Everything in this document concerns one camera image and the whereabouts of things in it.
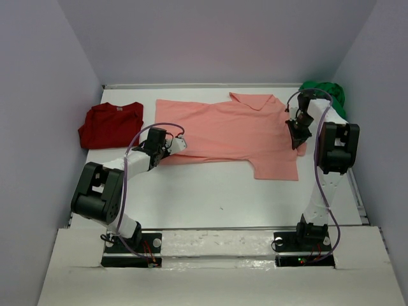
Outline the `pink t-shirt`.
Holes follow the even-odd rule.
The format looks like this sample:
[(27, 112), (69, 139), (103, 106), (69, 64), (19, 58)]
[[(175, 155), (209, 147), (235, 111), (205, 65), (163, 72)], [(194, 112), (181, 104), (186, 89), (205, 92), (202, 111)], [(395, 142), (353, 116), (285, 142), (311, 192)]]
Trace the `pink t-shirt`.
[(168, 131), (185, 129), (187, 148), (164, 160), (167, 165), (248, 161), (259, 180), (298, 180), (296, 160), (306, 146), (292, 148), (285, 105), (272, 94), (230, 93), (214, 104), (156, 101), (156, 122)]

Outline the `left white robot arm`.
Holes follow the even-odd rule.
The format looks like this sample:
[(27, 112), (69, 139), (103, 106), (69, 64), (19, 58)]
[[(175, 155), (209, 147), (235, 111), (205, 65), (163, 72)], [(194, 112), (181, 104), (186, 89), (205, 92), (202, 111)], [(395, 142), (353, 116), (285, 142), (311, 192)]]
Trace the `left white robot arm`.
[(128, 181), (154, 169), (171, 155), (173, 140), (159, 126), (149, 129), (147, 139), (128, 148), (124, 157), (109, 163), (86, 163), (71, 201), (71, 211), (103, 225), (133, 254), (142, 241), (141, 224), (125, 214)]

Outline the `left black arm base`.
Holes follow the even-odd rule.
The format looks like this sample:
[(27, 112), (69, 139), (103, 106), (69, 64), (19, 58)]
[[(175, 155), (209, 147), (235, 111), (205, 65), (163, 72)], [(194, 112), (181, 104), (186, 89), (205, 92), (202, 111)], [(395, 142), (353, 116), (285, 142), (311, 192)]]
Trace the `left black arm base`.
[(105, 268), (161, 268), (163, 233), (141, 230), (135, 240), (120, 238), (110, 231), (101, 234), (104, 242), (101, 265)]

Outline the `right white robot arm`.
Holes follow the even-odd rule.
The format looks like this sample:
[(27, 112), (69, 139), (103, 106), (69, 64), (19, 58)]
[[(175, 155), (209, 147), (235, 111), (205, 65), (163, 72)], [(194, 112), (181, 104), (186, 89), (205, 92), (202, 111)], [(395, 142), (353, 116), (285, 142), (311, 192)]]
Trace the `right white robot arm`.
[(295, 233), (298, 245), (316, 245), (327, 236), (337, 186), (356, 161), (360, 127), (343, 119), (333, 107), (332, 96), (322, 89), (302, 89), (292, 97), (297, 98), (298, 108), (286, 125), (293, 150), (312, 137), (310, 125), (317, 123), (313, 156), (315, 186)]

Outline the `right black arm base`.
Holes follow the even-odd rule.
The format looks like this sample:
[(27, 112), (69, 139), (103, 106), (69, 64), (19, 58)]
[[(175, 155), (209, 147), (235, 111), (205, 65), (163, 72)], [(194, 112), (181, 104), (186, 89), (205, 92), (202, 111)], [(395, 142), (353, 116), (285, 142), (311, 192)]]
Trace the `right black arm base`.
[(335, 266), (328, 226), (301, 220), (292, 231), (276, 231), (271, 243), (278, 267)]

